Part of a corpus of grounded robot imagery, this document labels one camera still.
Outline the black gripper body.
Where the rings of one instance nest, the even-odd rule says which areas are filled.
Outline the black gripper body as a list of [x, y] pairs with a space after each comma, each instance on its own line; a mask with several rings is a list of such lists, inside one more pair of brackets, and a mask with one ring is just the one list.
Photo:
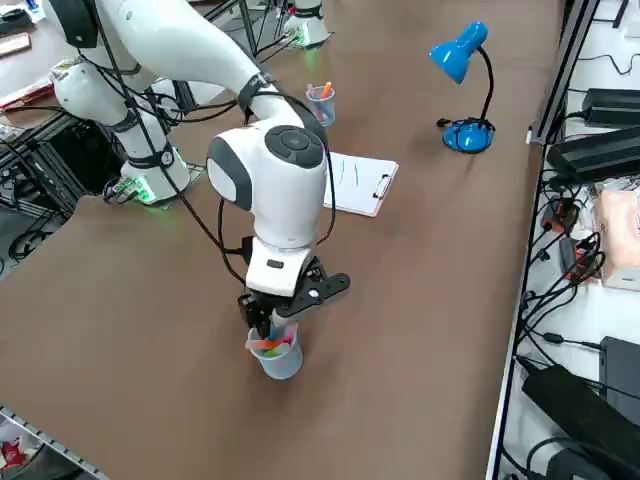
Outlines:
[[326, 280], [320, 260], [313, 257], [309, 265], [298, 278], [292, 297], [263, 293], [250, 289], [257, 305], [265, 311], [302, 311], [317, 304], [320, 300], [320, 283]]

